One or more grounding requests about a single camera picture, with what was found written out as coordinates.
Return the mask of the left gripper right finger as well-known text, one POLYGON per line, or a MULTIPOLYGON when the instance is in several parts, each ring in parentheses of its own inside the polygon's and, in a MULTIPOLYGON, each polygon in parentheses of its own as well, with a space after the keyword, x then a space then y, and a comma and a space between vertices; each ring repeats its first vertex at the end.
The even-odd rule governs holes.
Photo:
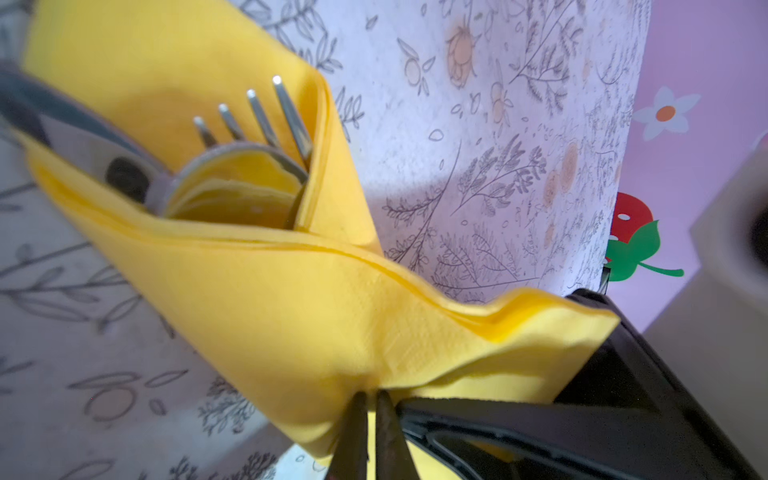
POLYGON ((394 403, 387 391, 376 396, 376 479, 419 480, 394 403))

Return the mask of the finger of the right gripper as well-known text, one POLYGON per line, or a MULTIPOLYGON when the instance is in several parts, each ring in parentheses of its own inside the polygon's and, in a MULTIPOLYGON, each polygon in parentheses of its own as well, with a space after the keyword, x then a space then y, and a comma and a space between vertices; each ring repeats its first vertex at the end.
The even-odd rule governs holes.
POLYGON ((549 405, 398 404, 397 475, 417 447, 462 479, 754 479, 757 470, 626 318, 549 405))

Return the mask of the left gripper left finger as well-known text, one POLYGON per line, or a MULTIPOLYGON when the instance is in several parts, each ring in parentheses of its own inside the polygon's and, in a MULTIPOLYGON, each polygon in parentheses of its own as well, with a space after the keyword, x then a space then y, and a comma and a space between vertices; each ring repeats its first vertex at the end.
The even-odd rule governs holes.
POLYGON ((357 392, 349 402, 326 472, 326 480, 366 480, 368 462, 367 395, 357 392))

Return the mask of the yellow paper napkin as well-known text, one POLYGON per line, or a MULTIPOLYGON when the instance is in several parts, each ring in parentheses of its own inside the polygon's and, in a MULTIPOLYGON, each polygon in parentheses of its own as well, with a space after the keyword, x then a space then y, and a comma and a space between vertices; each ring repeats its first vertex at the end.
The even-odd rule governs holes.
POLYGON ((41 1, 22 68, 173 171, 202 150, 194 115, 286 81, 314 143, 290 229, 159 218, 22 141, 60 211, 315 457, 361 391, 550 402, 618 325, 530 288, 464 305, 386 259, 325 79, 226 1, 41 1))

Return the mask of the metal spoon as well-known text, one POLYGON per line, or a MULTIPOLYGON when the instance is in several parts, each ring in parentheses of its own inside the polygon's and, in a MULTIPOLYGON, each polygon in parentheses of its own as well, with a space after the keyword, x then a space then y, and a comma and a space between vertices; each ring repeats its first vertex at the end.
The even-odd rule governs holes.
POLYGON ((167 219, 290 229, 308 180, 282 151, 236 141, 164 178, 148 208, 167 219))

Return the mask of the metal fork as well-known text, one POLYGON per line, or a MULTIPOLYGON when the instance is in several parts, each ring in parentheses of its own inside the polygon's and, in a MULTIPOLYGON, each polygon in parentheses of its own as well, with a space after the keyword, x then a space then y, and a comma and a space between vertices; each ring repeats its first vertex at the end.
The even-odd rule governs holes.
MULTIPOLYGON (((314 145, 309 131, 299 114, 297 106, 287 91, 287 88, 285 87, 283 78, 280 75, 274 75, 272 77, 272 85, 278 100, 280 112, 284 117, 295 147, 301 158, 302 168, 305 171, 308 171, 309 161, 314 150, 314 145)), ((286 157, 287 151, 280 143, 277 131, 270 122, 266 110, 262 105, 256 91, 254 89, 249 89, 246 92, 246 97, 255 121, 267 142, 267 146, 275 153, 279 153, 286 157)), ((232 139, 235 142, 245 143, 246 135, 235 119, 229 106, 225 103, 220 103, 218 105, 218 112, 232 139)), ((195 116, 193 118, 193 125, 207 150, 214 149, 219 145, 214 134, 208 128, 205 120, 202 117, 195 116)))

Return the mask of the metal knife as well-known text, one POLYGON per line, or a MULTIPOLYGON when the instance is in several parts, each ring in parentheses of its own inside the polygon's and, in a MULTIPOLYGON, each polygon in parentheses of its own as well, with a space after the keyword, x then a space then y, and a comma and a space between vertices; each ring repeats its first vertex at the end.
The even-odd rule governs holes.
POLYGON ((1 65, 1 116, 77 170, 158 211, 170 170, 101 115, 11 63, 1 65))

